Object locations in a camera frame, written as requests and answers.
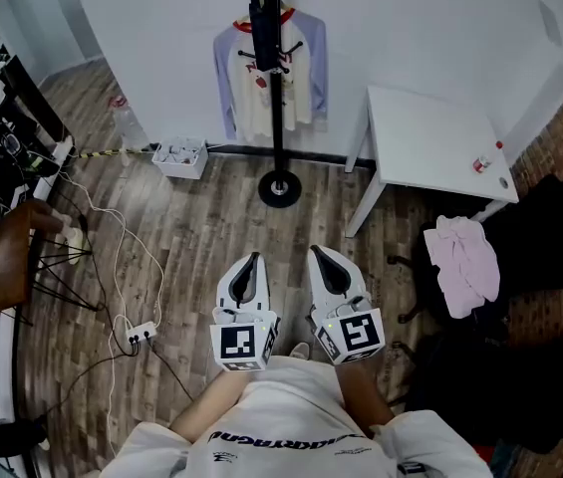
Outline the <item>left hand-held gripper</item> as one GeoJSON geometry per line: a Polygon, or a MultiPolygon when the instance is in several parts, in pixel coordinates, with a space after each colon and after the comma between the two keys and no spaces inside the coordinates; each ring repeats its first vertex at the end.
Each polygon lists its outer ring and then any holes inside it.
{"type": "Polygon", "coordinates": [[[266,368],[278,337],[280,318],[270,309],[267,270],[258,252],[239,259],[216,290],[210,326],[215,362],[227,371],[266,368]]]}

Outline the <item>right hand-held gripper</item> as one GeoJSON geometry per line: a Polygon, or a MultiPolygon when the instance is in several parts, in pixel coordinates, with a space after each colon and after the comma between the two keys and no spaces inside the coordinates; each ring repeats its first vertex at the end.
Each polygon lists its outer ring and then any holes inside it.
{"type": "Polygon", "coordinates": [[[368,359],[385,346],[381,311],[373,308],[360,268],[334,249],[307,255],[314,335],[332,365],[368,359]]]}

